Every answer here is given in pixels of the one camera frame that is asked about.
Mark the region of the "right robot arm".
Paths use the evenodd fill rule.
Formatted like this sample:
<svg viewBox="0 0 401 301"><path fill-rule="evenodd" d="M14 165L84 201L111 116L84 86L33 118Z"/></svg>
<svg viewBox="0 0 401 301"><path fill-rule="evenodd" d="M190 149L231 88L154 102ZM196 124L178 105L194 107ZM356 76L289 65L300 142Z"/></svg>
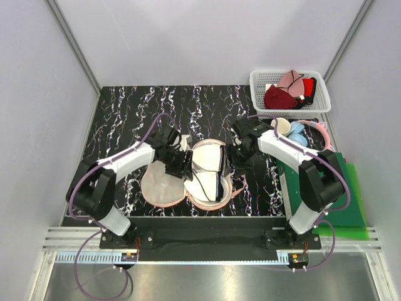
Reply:
<svg viewBox="0 0 401 301"><path fill-rule="evenodd" d="M239 141L227 146L227 160L243 174L250 158L260 152L275 157L298 174L301 204L288 221L291 229L284 233L285 243L296 249L306 243L306 233L316 228L324 216L349 206L350 188L335 152L318 152L296 144L258 117L252 115L233 123L231 130Z"/></svg>

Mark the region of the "white bra with black straps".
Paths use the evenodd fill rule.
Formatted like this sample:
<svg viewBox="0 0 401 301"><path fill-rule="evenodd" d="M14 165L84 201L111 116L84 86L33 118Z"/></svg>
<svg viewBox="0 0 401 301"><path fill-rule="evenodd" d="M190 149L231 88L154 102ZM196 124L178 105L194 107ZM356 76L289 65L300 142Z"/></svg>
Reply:
<svg viewBox="0 0 401 301"><path fill-rule="evenodd" d="M202 145L192 150L192 180L184 187L199 201L219 203L224 196L225 146Z"/></svg>

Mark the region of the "pink floral mesh laundry bag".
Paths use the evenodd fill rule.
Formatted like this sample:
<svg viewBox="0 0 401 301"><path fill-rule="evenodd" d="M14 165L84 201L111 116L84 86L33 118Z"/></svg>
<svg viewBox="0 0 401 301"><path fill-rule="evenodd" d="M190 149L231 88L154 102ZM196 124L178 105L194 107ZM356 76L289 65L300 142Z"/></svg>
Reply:
<svg viewBox="0 0 401 301"><path fill-rule="evenodd" d="M191 150L202 145L218 144L226 145L224 142L215 139L202 140L193 146ZM223 208L231 199L237 196L244 187L235 189L233 186L233 176L231 173L226 176L223 174L224 196L219 203L204 202L193 198L185 189L184 181L165 173L165 165L161 162L154 162L148 168L141 180L142 196L152 206L167 208L181 203L185 198L198 207L206 211L213 211Z"/></svg>

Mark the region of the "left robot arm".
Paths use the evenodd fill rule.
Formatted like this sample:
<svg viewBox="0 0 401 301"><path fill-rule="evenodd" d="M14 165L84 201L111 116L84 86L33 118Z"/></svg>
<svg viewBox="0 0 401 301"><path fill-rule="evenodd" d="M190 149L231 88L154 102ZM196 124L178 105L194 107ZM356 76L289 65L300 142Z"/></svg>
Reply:
<svg viewBox="0 0 401 301"><path fill-rule="evenodd" d="M69 207L76 207L113 233L121 248L135 242L130 220L114 205L115 186L124 177L153 162L165 165L165 173L178 179L192 179L192 151L187 149L189 135L165 126L147 134L141 141L121 152L97 161L83 159L66 193Z"/></svg>

